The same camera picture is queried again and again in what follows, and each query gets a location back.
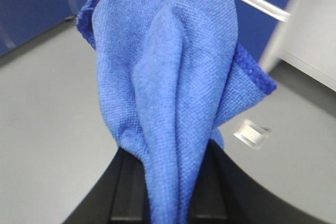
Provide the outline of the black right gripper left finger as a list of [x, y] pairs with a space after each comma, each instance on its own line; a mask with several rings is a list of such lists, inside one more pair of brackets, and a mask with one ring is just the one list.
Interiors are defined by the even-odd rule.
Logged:
[[147, 221], [147, 197], [142, 163], [124, 153], [110, 221]]

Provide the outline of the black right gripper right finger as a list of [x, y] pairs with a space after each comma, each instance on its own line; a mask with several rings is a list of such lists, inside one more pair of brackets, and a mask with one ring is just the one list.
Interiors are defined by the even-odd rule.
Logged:
[[227, 220], [221, 181], [209, 141], [189, 207], [189, 220]]

